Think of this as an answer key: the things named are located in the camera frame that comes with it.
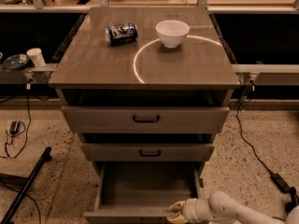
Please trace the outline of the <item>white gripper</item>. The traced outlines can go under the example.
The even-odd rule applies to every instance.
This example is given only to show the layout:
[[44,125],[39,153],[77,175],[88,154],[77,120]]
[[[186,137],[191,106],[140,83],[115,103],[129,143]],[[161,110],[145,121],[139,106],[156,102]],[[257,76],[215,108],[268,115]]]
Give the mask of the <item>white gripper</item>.
[[167,220],[171,224],[204,224],[213,222],[214,224],[235,224],[235,220],[230,217],[222,217],[210,206],[208,199],[188,199],[171,204],[168,212],[177,212]]

